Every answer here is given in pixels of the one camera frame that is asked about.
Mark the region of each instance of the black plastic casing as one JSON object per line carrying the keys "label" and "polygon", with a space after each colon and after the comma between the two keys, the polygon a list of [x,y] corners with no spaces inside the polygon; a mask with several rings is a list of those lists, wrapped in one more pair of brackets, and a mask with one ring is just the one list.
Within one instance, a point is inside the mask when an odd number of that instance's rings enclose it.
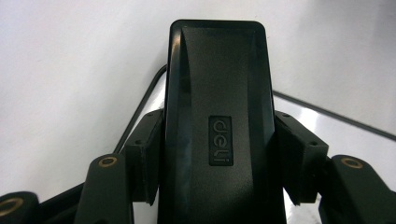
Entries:
{"label": "black plastic casing", "polygon": [[158,223],[286,223],[265,31],[171,26]]}

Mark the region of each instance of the black device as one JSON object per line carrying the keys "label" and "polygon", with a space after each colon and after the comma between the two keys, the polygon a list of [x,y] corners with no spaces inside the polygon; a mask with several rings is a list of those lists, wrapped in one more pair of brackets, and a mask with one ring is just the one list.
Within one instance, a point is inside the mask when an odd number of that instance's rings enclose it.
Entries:
{"label": "black device", "polygon": [[132,202],[153,204],[159,189],[159,224],[286,223],[285,188],[295,204],[319,192],[323,223],[396,223],[396,196],[368,163],[328,158],[323,141],[274,111],[255,21],[174,22],[165,108],[128,137],[135,119],[84,184],[43,203],[5,195],[0,222],[134,223]]}

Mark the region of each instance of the embossed logo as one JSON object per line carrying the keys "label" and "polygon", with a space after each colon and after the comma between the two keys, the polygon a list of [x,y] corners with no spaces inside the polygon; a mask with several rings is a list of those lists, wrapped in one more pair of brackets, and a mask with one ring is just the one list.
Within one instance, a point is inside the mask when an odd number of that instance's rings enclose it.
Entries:
{"label": "embossed logo", "polygon": [[233,129],[231,117],[209,117],[209,164],[233,165]]}

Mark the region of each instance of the logo plate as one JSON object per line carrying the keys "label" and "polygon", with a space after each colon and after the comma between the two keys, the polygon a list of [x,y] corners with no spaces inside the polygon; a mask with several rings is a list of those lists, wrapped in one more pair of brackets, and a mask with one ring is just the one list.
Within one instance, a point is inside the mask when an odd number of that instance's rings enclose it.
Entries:
{"label": "logo plate", "polygon": [[209,165],[233,165],[233,129],[231,117],[209,117]]}

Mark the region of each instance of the wire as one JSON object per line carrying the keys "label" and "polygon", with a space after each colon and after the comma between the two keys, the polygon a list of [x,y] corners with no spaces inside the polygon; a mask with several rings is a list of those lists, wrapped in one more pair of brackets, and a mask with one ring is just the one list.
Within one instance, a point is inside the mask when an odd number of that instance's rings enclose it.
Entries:
{"label": "wire", "polygon": [[131,132],[132,128],[134,127],[134,124],[136,123],[137,118],[139,118],[140,113],[142,112],[143,108],[145,107],[146,103],[148,102],[148,99],[150,95],[152,94],[152,91],[154,90],[155,86],[158,83],[158,80],[160,80],[160,77],[166,72],[166,65],[164,65],[160,70],[155,74],[154,79],[152,79],[151,83],[148,86],[148,89],[146,90],[145,95],[143,96],[142,101],[140,101],[139,106],[137,107],[136,111],[134,112],[134,115],[131,118],[131,121],[129,121],[128,126],[126,126],[126,129],[124,133],[122,134],[122,137],[120,141],[117,143],[116,149],[114,149],[114,153],[120,153],[122,150],[123,145],[125,144],[125,141],[128,138],[129,133]]}

